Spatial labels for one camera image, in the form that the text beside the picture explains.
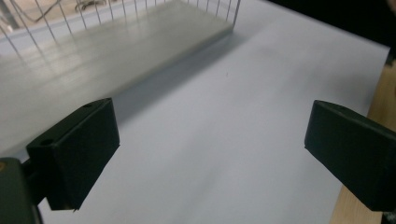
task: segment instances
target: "black block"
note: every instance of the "black block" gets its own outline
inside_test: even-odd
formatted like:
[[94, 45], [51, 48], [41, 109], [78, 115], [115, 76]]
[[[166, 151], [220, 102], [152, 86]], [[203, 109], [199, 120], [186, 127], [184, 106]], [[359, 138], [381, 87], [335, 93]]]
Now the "black block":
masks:
[[51, 182], [51, 209], [79, 209], [119, 145], [111, 99], [84, 105], [30, 143], [33, 166]]
[[305, 148], [373, 211], [396, 208], [396, 133], [340, 105], [315, 101]]

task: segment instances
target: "white table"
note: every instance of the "white table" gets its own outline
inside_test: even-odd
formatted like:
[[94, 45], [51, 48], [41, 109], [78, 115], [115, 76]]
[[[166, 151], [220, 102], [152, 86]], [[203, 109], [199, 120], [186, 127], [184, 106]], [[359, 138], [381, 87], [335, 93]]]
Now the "white table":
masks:
[[114, 97], [121, 146], [46, 223], [327, 223], [341, 183], [307, 150], [315, 99], [366, 114], [388, 49], [256, 0], [234, 32]]

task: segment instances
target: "white wire rack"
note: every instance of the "white wire rack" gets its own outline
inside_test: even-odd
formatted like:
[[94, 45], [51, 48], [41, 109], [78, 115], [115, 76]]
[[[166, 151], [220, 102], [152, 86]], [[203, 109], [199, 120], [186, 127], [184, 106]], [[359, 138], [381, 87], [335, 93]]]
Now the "white wire rack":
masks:
[[[21, 6], [18, 0], [0, 0], [0, 55], [17, 53], [49, 40], [144, 13], [172, 0], [34, 0]], [[240, 0], [182, 0], [235, 25]]]

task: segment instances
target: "beige floor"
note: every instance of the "beige floor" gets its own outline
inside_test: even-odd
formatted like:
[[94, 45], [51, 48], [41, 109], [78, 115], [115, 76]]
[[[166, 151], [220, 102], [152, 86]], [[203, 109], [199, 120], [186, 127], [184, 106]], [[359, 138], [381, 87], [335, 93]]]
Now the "beige floor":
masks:
[[[25, 14], [25, 15], [23, 15], [20, 13], [21, 14], [21, 17], [20, 17], [16, 13], [14, 6], [12, 6], [11, 1], [10, 0], [4, 0], [4, 1], [7, 4], [11, 13], [13, 14], [17, 24], [21, 28], [24, 28], [23, 22], [21, 21], [21, 17], [27, 26], [32, 26], [34, 24], [45, 22], [44, 20], [34, 22], [34, 21], [27, 19], [27, 16], [28, 16], [31, 19], [35, 20], [42, 15], [39, 7], [37, 6], [37, 3], [40, 5], [41, 10], [43, 12], [45, 12], [48, 8], [50, 8], [51, 5], [53, 5], [56, 2], [56, 0], [37, 0], [37, 3], [35, 0], [14, 0], [21, 7], [21, 9], [23, 10], [23, 12]], [[64, 11], [65, 16], [69, 16], [69, 15], [78, 13], [75, 11], [75, 6], [77, 5], [77, 1], [82, 2], [83, 0], [61, 0], [60, 5], [62, 7], [62, 10]], [[106, 7], [103, 5], [97, 5], [97, 6], [98, 6], [98, 8]], [[56, 5], [55, 7], [53, 7], [52, 10], [46, 15], [45, 18], [48, 21], [53, 21], [53, 20], [62, 18], [63, 13], [61, 11], [61, 7], [59, 5]], [[85, 10], [95, 10], [95, 7], [89, 6]], [[2, 28], [4, 28], [4, 30], [10, 32], [9, 26], [5, 23], [4, 20], [0, 21], [0, 25], [2, 26]]]

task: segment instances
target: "white tabletop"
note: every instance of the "white tabletop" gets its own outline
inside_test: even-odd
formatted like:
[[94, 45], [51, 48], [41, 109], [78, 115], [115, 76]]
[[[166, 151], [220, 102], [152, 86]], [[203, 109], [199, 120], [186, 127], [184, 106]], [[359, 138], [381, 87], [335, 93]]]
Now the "white tabletop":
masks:
[[307, 150], [315, 99], [367, 112], [388, 49], [243, 0], [232, 35], [114, 97], [121, 146], [46, 223], [327, 223], [341, 183]]

